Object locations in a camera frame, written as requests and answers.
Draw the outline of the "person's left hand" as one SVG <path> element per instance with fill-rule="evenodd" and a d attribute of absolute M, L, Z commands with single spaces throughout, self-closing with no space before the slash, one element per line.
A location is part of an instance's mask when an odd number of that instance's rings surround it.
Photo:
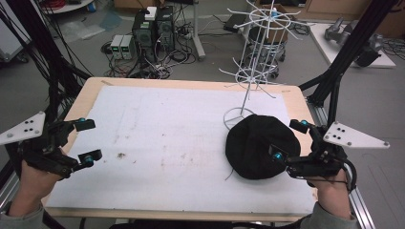
<path fill-rule="evenodd" d="M 18 191 L 11 203 L 8 215 L 23 217 L 38 210 L 46 197 L 61 179 L 59 175 L 37 170 L 23 160 Z"/>

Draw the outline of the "black metal frame post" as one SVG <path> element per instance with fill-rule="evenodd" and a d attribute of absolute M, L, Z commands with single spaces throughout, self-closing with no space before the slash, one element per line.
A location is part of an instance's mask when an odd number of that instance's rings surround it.
<path fill-rule="evenodd" d="M 319 76 L 299 86 L 301 91 L 316 86 L 313 94 L 307 97 L 308 102 L 316 108 L 322 108 L 326 98 L 330 98 L 328 127 L 336 120 L 340 82 L 344 73 L 398 1 L 372 0 L 330 66 Z"/>
<path fill-rule="evenodd" d="M 81 82 L 90 76 L 65 59 L 53 41 L 45 23 L 46 17 L 36 0 L 6 0 L 6 4 L 19 23 L 14 24 L 1 6 L 0 20 L 16 36 L 48 83 L 49 105 L 43 111 L 46 114 L 46 123 L 50 125 L 60 120 L 70 121 L 67 118 L 68 111 L 83 88 Z M 9 155 L 14 172 L 20 175 L 24 159 L 17 153 L 17 144 L 3 146 Z M 79 158 L 74 159 L 78 164 L 74 167 L 73 173 L 84 169 L 80 167 Z"/>

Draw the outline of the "black wheeled stool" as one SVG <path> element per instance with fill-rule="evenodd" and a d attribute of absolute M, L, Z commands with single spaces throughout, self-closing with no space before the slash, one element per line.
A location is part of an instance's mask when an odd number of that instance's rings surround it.
<path fill-rule="evenodd" d="M 279 63 L 284 62 L 286 58 L 286 43 L 275 38 L 267 40 L 262 28 L 253 27 L 248 34 L 248 45 L 251 53 L 245 59 L 251 64 L 257 62 L 256 69 L 267 78 L 277 78 Z"/>

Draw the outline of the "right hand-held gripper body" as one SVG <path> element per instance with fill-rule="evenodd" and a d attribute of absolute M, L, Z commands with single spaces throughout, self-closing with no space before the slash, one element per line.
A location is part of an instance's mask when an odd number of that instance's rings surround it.
<path fill-rule="evenodd" d="M 309 123 L 312 139 L 308 156 L 288 156 L 287 171 L 291 177 L 332 177 L 349 165 L 344 147 L 353 149 L 388 149 L 390 143 L 364 134 L 340 122 L 329 127 Z"/>

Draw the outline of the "round white table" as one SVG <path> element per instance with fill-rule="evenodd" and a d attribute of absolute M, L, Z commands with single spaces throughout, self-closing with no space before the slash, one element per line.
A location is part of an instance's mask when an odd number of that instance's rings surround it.
<path fill-rule="evenodd" d="M 88 5 L 92 5 L 94 2 L 95 0 L 81 0 L 79 4 L 66 3 L 60 8 L 42 7 L 41 10 L 43 10 L 47 14 L 63 13 L 86 8 Z"/>

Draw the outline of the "black knit hat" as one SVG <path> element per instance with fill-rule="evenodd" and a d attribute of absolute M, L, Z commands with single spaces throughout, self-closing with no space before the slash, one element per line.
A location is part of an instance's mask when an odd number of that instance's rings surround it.
<path fill-rule="evenodd" d="M 232 169 L 246 179 L 267 179 L 283 173 L 283 161 L 273 161 L 268 153 L 273 144 L 288 156 L 299 156 L 301 145 L 294 132 L 274 116 L 251 114 L 230 129 L 225 156 Z"/>

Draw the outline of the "person's right hand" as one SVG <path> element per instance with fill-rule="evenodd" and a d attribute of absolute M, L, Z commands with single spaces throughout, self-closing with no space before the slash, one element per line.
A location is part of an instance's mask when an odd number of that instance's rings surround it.
<path fill-rule="evenodd" d="M 333 177 L 307 177 L 317 189 L 318 203 L 328 213 L 341 219 L 351 218 L 347 177 L 343 169 Z"/>

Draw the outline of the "cardboard box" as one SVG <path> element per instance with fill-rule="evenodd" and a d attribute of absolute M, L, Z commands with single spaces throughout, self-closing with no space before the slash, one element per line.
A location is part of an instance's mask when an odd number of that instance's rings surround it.
<path fill-rule="evenodd" d="M 288 27 L 294 22 L 293 15 L 276 3 L 259 4 L 258 9 L 258 15 L 266 19 L 261 21 L 264 31 L 267 32 L 266 41 L 274 44 L 287 42 L 291 34 Z"/>

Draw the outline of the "black computer tower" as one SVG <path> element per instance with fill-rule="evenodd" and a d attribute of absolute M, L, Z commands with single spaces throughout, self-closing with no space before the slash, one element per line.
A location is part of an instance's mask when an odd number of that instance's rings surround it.
<path fill-rule="evenodd" d="M 173 13 L 172 6 L 163 7 L 158 9 L 156 19 L 160 47 L 168 52 L 175 49 Z"/>
<path fill-rule="evenodd" d="M 140 10 L 136 16 L 132 26 L 132 34 L 134 35 L 137 51 L 143 62 L 156 61 L 154 45 L 156 44 L 156 23 L 152 20 L 146 20 L 149 16 L 148 10 Z"/>

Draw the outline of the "aluminium profile rail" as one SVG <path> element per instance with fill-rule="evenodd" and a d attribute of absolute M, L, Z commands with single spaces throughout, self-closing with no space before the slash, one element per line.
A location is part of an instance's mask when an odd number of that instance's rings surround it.
<path fill-rule="evenodd" d="M 324 107 L 317 107 L 306 98 L 307 106 L 311 117 L 316 125 L 327 125 L 329 122 L 329 113 Z M 357 229 L 376 229 L 369 209 L 361 195 L 360 189 L 356 187 L 350 194 L 350 203 L 352 212 L 357 217 Z"/>

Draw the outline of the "grey bench power supply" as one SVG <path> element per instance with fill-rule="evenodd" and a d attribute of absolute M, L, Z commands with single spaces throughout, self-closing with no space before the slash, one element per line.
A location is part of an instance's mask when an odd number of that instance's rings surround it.
<path fill-rule="evenodd" d="M 119 35 L 119 34 L 115 35 L 110 44 L 110 48 L 111 48 L 114 59 L 122 58 L 122 53 L 120 50 L 120 44 L 121 44 L 122 39 L 123 39 L 122 35 Z"/>
<path fill-rule="evenodd" d="M 124 59 L 132 59 L 135 56 L 136 48 L 132 35 L 124 35 L 120 43 L 121 54 Z"/>

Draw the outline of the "grey metal table leg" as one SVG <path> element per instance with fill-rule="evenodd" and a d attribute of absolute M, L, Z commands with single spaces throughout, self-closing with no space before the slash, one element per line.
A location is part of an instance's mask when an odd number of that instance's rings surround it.
<path fill-rule="evenodd" d="M 199 0 L 193 1 L 193 32 L 192 40 L 197 52 L 198 60 L 203 61 L 206 57 L 205 51 L 203 49 L 203 44 L 199 37 Z"/>

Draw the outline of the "white floor board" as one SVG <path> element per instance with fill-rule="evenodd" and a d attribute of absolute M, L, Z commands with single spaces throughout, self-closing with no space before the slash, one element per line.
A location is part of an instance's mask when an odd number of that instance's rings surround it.
<path fill-rule="evenodd" d="M 310 27 L 310 34 L 327 62 L 331 64 L 340 52 L 341 47 L 335 41 L 328 41 L 324 37 L 325 30 L 329 26 L 330 24 L 314 24 Z M 395 67 L 395 63 L 383 51 L 380 51 L 379 54 L 380 56 L 369 65 L 369 68 L 390 69 Z"/>

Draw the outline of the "grey machine part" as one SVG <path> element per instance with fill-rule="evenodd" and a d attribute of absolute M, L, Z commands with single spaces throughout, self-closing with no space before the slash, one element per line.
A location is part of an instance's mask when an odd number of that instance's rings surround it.
<path fill-rule="evenodd" d="M 358 21 L 353 20 L 350 24 L 346 25 L 345 28 L 340 31 L 343 18 L 339 17 L 333 25 L 325 29 L 324 38 L 327 41 L 335 41 L 339 46 L 343 46 L 348 40 L 349 36 L 352 34 L 354 28 L 356 27 Z M 374 33 L 363 46 L 360 54 L 355 57 L 354 63 L 358 67 L 368 67 L 370 66 L 378 57 L 381 56 L 379 53 L 383 48 L 383 36 L 379 33 Z"/>

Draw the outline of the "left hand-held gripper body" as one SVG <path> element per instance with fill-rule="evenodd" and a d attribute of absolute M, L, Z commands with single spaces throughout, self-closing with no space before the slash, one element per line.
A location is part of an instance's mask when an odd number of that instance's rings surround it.
<path fill-rule="evenodd" d="M 32 167 L 68 178 L 78 164 L 60 147 L 80 120 L 56 121 L 48 125 L 42 111 L 0 134 L 0 145 L 17 144 L 17 153 Z"/>

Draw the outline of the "white foam table mat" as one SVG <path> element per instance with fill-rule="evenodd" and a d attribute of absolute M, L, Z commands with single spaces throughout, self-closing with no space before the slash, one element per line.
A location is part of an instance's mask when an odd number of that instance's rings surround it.
<path fill-rule="evenodd" d="M 281 94 L 105 86 L 69 154 L 101 160 L 55 185 L 50 208 L 306 215 L 303 180 L 240 177 L 225 157 L 238 109 L 289 122 Z"/>

